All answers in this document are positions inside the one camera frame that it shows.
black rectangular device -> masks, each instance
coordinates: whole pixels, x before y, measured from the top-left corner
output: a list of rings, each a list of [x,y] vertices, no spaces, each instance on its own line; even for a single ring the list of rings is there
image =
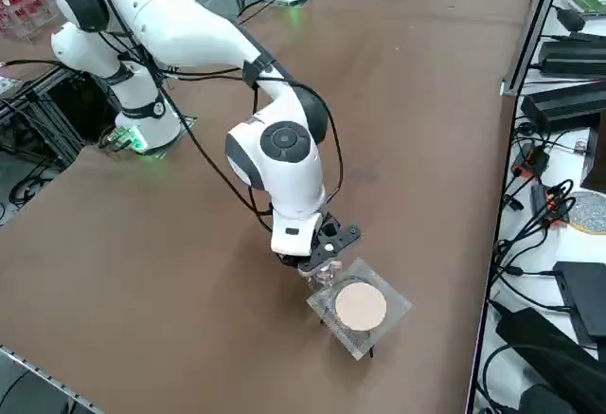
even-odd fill
[[[592,56],[606,56],[606,43],[577,41],[544,42],[539,50],[539,62],[548,57],[563,56],[570,59],[584,59]]]
[[[541,374],[558,396],[578,414],[606,414],[603,364],[532,308],[515,313],[505,308],[498,311],[502,318],[496,332]]]
[[[581,345],[606,340],[606,264],[558,261],[558,287]]]
[[[606,82],[563,87],[522,100],[522,112],[532,118],[541,132],[599,126],[599,113],[606,110]]]

power cord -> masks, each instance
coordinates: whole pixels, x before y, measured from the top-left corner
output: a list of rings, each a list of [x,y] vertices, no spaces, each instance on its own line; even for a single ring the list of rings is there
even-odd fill
[[[550,312],[557,312],[557,313],[572,313],[574,311],[574,308],[572,307],[567,307],[565,305],[545,305],[544,303],[539,302],[538,300],[535,300],[534,298],[531,298],[529,296],[527,296],[526,294],[520,292],[519,290],[517,290],[516,288],[514,288],[506,279],[501,278],[501,282],[503,284],[505,284],[507,286],[507,288],[512,291],[514,294],[516,294],[518,297],[523,298],[526,302],[531,303],[532,305],[535,305],[537,307],[543,308],[545,310],[548,310]]]
[[[54,161],[48,159],[43,159],[40,163],[38,163],[33,170],[29,172],[23,179],[17,182],[14,187],[10,190],[9,193],[9,202],[16,206],[17,208],[22,208],[25,204],[27,204],[36,194],[37,192],[32,193],[31,189],[38,187],[41,189],[44,185],[51,182],[52,179],[46,179],[42,177],[42,174],[48,169],[49,165]],[[43,167],[43,164],[48,162],[48,166]],[[38,174],[34,175],[39,168],[43,168]]]
[[[270,0],[268,2],[265,3],[265,5],[263,5],[260,9],[258,9],[257,11],[255,11],[253,14],[251,14],[250,16],[246,17],[245,19],[240,21],[240,25],[244,25],[246,24],[248,21],[250,21],[251,19],[253,19],[255,16],[257,16],[259,13],[261,13],[262,11],[264,11],[265,9],[267,9],[270,5],[272,5],[276,0]]]
[[[483,386],[484,392],[487,394],[487,400],[491,400],[489,388],[488,388],[488,372],[489,372],[490,363],[501,352],[509,350],[509,349],[514,349],[515,351],[517,351],[518,349],[521,349],[521,350],[534,350],[534,351],[545,352],[545,353],[551,355],[552,357],[561,359],[562,361],[565,361],[569,364],[576,365],[580,369],[585,369],[586,371],[592,373],[594,376],[603,380],[604,383],[606,383],[606,374],[602,373],[601,371],[592,369],[591,367],[589,367],[585,364],[582,364],[581,362],[579,362],[571,357],[568,357],[568,355],[563,354],[561,352],[553,351],[553,350],[550,350],[549,348],[544,348],[542,346],[525,345],[525,344],[506,344],[506,345],[503,345],[503,346],[497,348],[488,356],[488,358],[486,359],[486,363],[484,364],[484,368],[482,369],[482,386]]]
[[[14,60],[14,61],[3,62],[3,63],[0,63],[0,68],[3,66],[26,65],[29,63],[44,63],[44,64],[48,64],[48,65],[55,65],[60,68],[65,68],[66,70],[73,71],[75,73],[80,73],[78,70],[74,70],[73,68],[70,68],[66,64],[61,63],[59,61],[43,61],[43,60],[39,60],[39,59],[19,59],[19,60]]]
[[[2,399],[0,399],[0,408],[2,408],[2,405],[5,403],[5,401],[7,400],[8,396],[10,395],[10,393],[12,392],[12,390],[15,388],[15,386],[17,386],[17,384],[19,384],[19,381],[21,381],[22,379],[24,379],[29,374],[32,374],[32,373],[30,371],[26,370],[24,373],[21,374],[21,376],[19,376],[17,379],[15,379],[12,382],[12,384],[9,386],[9,388],[4,392],[4,395],[2,396]]]
[[[551,222],[548,220],[548,217],[553,213],[553,210],[557,210],[560,207],[566,207],[568,203],[570,203],[570,205],[566,208],[567,211],[570,211],[570,209],[576,203],[576,198],[568,197],[573,187],[574,182],[571,179],[566,179],[560,182],[558,185],[548,189],[547,193],[551,195],[550,200],[546,201],[545,204],[539,208],[539,210],[537,210],[537,212],[530,217],[528,221],[526,221],[525,225],[512,240],[504,240],[497,243],[494,251],[492,252],[492,263],[490,265],[491,271],[496,273],[489,281],[489,291],[492,285],[502,277],[504,273],[503,261],[505,260],[508,252],[516,243],[521,242],[522,240],[527,239],[538,232],[544,232],[544,238],[537,244],[537,246],[543,244],[546,240],[546,233],[551,226]],[[507,264],[505,264],[505,267],[510,266],[516,258],[520,257],[530,249],[532,248],[526,248],[522,252],[518,253],[514,258],[509,260]]]

table surface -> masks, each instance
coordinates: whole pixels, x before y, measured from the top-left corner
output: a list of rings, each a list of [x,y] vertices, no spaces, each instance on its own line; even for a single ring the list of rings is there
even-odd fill
[[[566,7],[563,0],[554,0],[554,5]],[[588,21],[585,33],[593,33],[596,35],[606,35],[606,18]],[[555,10],[550,10],[545,21],[543,35],[567,35],[569,32],[561,25],[556,16]],[[539,51],[541,44],[544,41],[549,41],[545,38],[537,45],[533,62],[539,60]],[[568,87],[575,84],[574,81],[567,83],[551,83],[544,84],[544,81],[568,81],[563,79],[554,79],[543,77],[537,70],[529,70],[523,88],[523,95],[544,90]],[[558,140],[559,143],[574,147],[575,143],[580,139],[587,139],[589,135],[588,129],[579,129],[577,131],[567,133]],[[550,140],[555,140],[559,134],[553,134]],[[515,156],[518,154],[519,148],[514,145],[509,157],[508,164],[510,165]],[[550,160],[547,170],[542,176],[542,180],[546,185],[556,185],[564,179],[571,179],[575,187],[573,191],[583,191],[579,187],[581,182],[581,174],[583,171],[584,156],[572,153],[566,149],[554,147],[549,153]],[[517,180],[510,188],[515,190],[524,182],[524,179]],[[525,210],[521,212],[513,212],[506,208],[504,210],[501,225],[500,238],[511,238],[515,235],[519,228],[531,216],[529,187],[521,192],[519,199],[525,206]],[[537,235],[529,238],[523,243],[519,243],[512,254],[517,253],[521,249],[538,243],[542,236]],[[552,229],[549,231],[547,240],[540,248],[532,250],[516,260],[515,265],[522,267],[527,272],[538,272],[543,270],[552,270],[556,261],[580,261],[580,262],[604,262],[606,255],[606,237],[596,236],[582,233],[572,226],[567,226],[562,229]],[[516,289],[526,294],[527,296],[541,302],[544,305],[563,305],[560,289],[556,279],[550,277],[508,277],[508,282]],[[517,311],[525,307],[531,306],[525,300],[520,299],[502,283],[495,284],[493,289],[493,298],[501,302],[503,305],[510,308],[512,311]],[[554,314],[547,310],[538,308],[537,311],[544,315],[551,323],[557,326],[572,340],[578,342],[576,334],[572,327],[572,322],[569,315]],[[481,366],[484,359],[497,347],[504,344],[504,341],[494,332],[496,323],[493,321],[493,316],[489,315],[489,324],[487,325],[486,335],[482,348]],[[597,357],[595,351],[587,351]],[[509,406],[517,406],[520,396],[524,390],[537,384],[534,378],[534,372],[529,371],[528,364],[521,359],[515,351],[504,351],[494,360],[489,371],[489,390],[490,396],[499,403]],[[483,399],[480,399],[482,405],[485,404]]]
[[[112,414],[461,412],[513,111],[498,90],[527,2],[311,0],[249,25],[333,110],[346,175],[330,210],[363,230],[346,261],[413,303],[372,361],[320,326],[186,139],[153,162],[85,150],[2,229],[1,342]],[[229,171],[250,90],[172,93]],[[330,137],[321,154],[330,189]]]

white robot link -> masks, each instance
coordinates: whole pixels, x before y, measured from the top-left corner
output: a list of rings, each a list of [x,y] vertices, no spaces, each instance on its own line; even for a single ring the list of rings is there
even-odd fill
[[[57,0],[68,22],[52,36],[55,55],[71,68],[104,79],[121,105],[116,126],[136,129],[138,152],[169,144],[181,122],[152,73],[121,58],[102,32],[127,27],[147,53],[171,66],[227,64],[273,101],[234,127],[225,154],[237,176],[265,190],[272,203],[272,250],[308,276],[360,237],[323,211],[326,192],[317,144],[328,110],[317,94],[285,82],[292,77],[241,27],[195,0]],[[118,26],[117,15],[121,25]]]

